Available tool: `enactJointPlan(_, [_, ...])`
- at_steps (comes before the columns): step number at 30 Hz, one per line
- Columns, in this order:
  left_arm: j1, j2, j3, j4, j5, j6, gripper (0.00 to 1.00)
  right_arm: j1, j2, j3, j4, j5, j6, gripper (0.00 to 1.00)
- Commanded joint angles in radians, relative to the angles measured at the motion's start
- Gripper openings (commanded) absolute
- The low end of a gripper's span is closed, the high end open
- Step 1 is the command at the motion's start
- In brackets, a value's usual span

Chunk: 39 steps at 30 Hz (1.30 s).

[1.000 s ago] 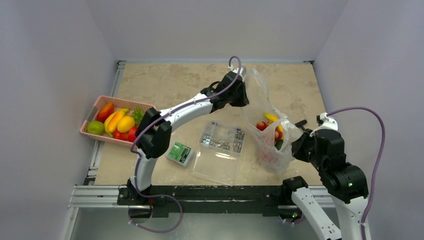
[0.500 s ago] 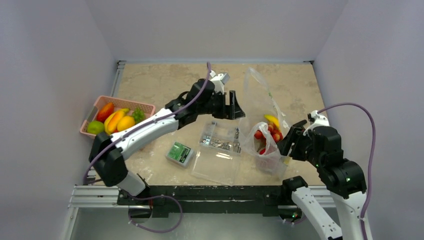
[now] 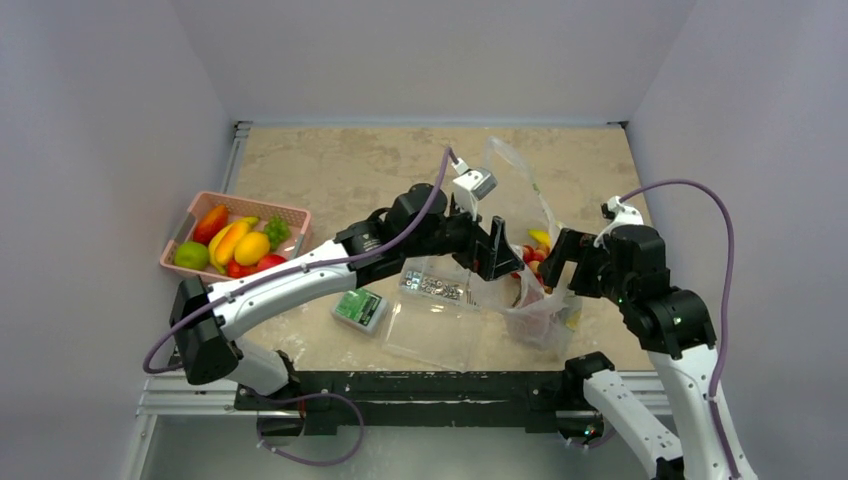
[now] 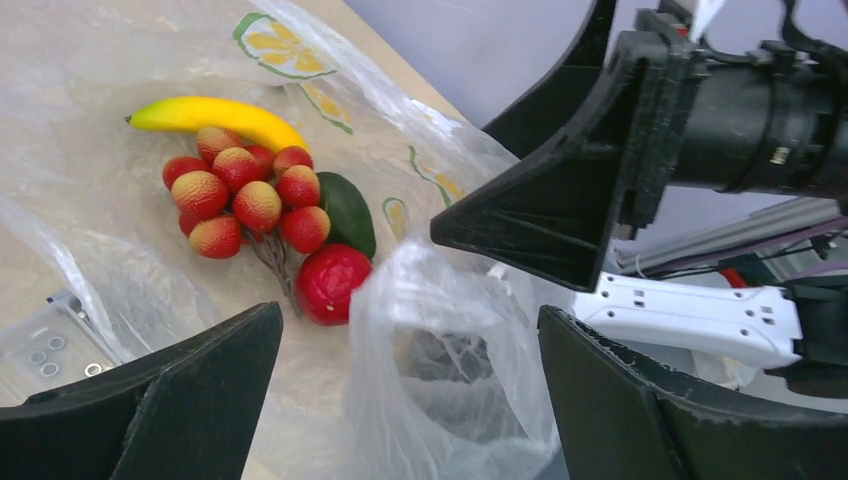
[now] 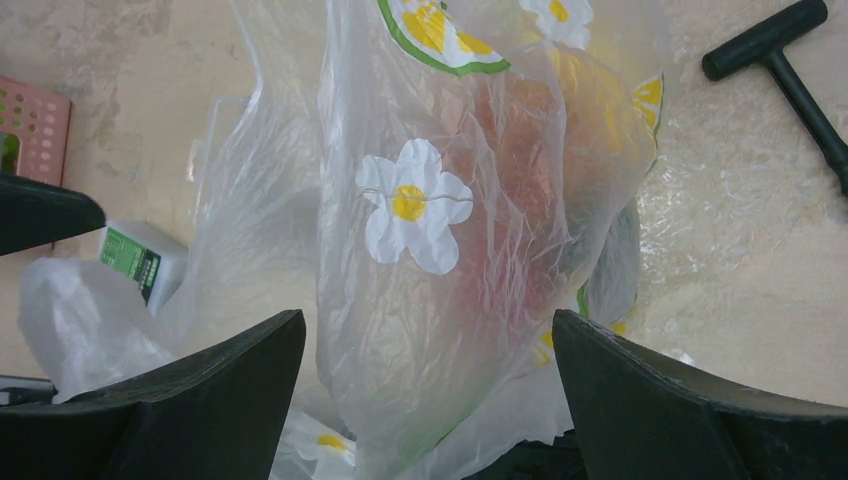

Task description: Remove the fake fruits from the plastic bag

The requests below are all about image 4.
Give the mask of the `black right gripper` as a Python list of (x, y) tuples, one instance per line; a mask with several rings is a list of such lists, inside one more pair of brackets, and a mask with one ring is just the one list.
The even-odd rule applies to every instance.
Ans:
[[(659, 149), (639, 164), (644, 187), (846, 198), (847, 51), (800, 29), (796, 6), (784, 2), (779, 39), (744, 54), (694, 39), (680, 1), (639, 11), (638, 30), (686, 57)], [(482, 131), (522, 159), (564, 127), (603, 69), (616, 7), (592, 1), (566, 52)]]

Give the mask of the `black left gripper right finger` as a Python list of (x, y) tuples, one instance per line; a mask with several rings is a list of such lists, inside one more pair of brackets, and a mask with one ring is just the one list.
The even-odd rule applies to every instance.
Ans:
[(566, 312), (538, 314), (573, 479), (843, 479), (844, 414), (748, 396), (675, 370)]

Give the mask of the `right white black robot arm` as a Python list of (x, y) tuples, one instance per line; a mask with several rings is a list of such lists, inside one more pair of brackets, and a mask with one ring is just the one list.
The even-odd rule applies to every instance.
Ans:
[(549, 73), (486, 132), (519, 161), (431, 222), (432, 240), (571, 289), (606, 336), (730, 357), (797, 393), (847, 394), (847, 281), (719, 289), (603, 269), (665, 188), (847, 200), (847, 54), (786, 2), (779, 40), (743, 55), (702, 32), (718, 2), (662, 1), (611, 32), (595, 1)]

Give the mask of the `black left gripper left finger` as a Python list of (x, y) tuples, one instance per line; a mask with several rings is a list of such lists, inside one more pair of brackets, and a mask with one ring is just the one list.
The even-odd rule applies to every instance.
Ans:
[(276, 302), (1, 411), (5, 479), (238, 479), (281, 343)]

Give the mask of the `translucent printed plastic bag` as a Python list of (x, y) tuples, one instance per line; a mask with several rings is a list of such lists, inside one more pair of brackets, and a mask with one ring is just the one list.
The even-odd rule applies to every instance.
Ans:
[(538, 477), (548, 288), (429, 235), (515, 163), (290, 1), (3, 2), (2, 477)]

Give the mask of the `red fake round fruit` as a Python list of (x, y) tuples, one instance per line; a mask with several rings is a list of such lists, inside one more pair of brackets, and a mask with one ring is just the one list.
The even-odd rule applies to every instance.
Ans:
[(350, 303), (373, 271), (371, 261), (344, 244), (327, 244), (308, 255), (295, 282), (295, 298), (301, 312), (321, 326), (349, 323)]

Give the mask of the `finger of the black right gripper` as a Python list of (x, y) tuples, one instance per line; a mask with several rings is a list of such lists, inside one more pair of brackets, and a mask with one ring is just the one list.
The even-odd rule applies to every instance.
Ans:
[(619, 35), (614, 58), (546, 143), (435, 216), (430, 238), (578, 292), (596, 288), (623, 201), (622, 170), (645, 81), (661, 82), (667, 43)]

